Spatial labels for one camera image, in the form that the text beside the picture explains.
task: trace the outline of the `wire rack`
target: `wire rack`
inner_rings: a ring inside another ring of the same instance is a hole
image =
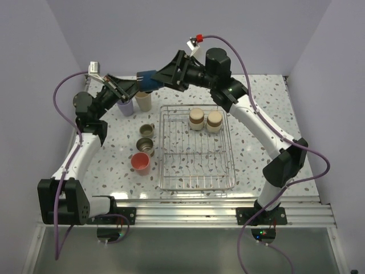
[[[222,129],[209,133],[189,127],[190,110],[199,107],[205,118],[222,113]],[[160,110],[159,186],[168,191],[227,190],[236,183],[226,112],[216,105],[165,105]]]

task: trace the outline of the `lavender wall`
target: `lavender wall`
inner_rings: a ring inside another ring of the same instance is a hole
[[[330,173],[317,181],[331,203],[349,265],[365,273],[365,2],[332,0],[289,77],[302,133],[328,155]],[[312,168],[322,163],[312,157]]]
[[[47,0],[78,64],[132,75],[162,68],[198,33],[223,35],[250,73],[288,75],[330,0]],[[204,47],[224,47],[204,42]],[[233,61],[233,72],[242,73]]]
[[[80,68],[45,0],[3,0],[0,37],[0,273],[20,273],[39,216],[38,181],[62,162],[71,131],[52,91]],[[81,82],[60,91],[69,115]]]

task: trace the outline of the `gray floor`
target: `gray floor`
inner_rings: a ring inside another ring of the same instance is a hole
[[[125,241],[105,247],[98,244],[95,228],[75,228],[55,261],[53,229],[47,228],[34,273],[243,273],[236,254],[238,233],[132,227]],[[326,229],[282,229],[274,244],[291,258],[296,274],[339,273]],[[242,257],[251,274],[290,273],[282,255],[251,236],[242,239]]]

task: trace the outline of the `cup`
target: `cup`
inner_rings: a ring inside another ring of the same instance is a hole
[[[139,151],[147,153],[150,157],[153,157],[155,154],[153,141],[148,137],[139,139],[136,143],[136,147]]]
[[[138,152],[132,156],[131,164],[134,170],[141,176],[149,174],[151,164],[147,153]]]
[[[129,100],[123,103],[121,100],[117,102],[117,106],[124,116],[131,116],[133,114],[133,101]]]
[[[151,93],[137,92],[135,95],[137,104],[142,111],[150,111],[152,108],[152,95]]]
[[[208,115],[208,118],[206,120],[206,129],[210,133],[219,132],[219,130],[221,130],[222,128],[222,123],[223,123],[222,114],[219,111],[214,110],[210,112]]]
[[[204,112],[201,108],[193,108],[190,111],[189,126],[193,130],[201,130],[204,127]]]
[[[154,124],[144,124],[139,128],[139,133],[142,137],[152,138],[155,131]]]

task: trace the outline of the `white table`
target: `white table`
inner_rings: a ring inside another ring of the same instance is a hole
[[[236,75],[242,83],[244,76]],[[252,91],[257,103],[286,132],[299,139],[300,133],[283,77],[281,75],[253,75],[250,77]],[[88,92],[96,95],[102,85],[90,82]],[[256,198],[264,184],[262,169],[270,161],[265,149],[250,131],[235,118],[228,115],[230,136],[236,172],[236,186],[227,191],[162,191],[159,189],[158,153],[152,159],[152,170],[148,176],[139,176],[130,164],[131,156],[137,152],[136,142],[140,138],[139,127],[145,123],[156,126],[153,141],[159,145],[160,107],[165,104],[214,104],[207,89],[190,86],[185,92],[162,88],[152,93],[153,107],[141,112],[133,100],[135,113],[124,117],[117,106],[112,107],[102,119],[108,122],[108,135],[102,148],[94,156],[83,180],[89,195],[112,195],[117,200],[127,199],[176,199],[176,198]],[[312,175],[310,165],[299,172],[298,178]],[[305,182],[290,187],[284,194],[291,197],[306,197],[318,201],[315,183]]]

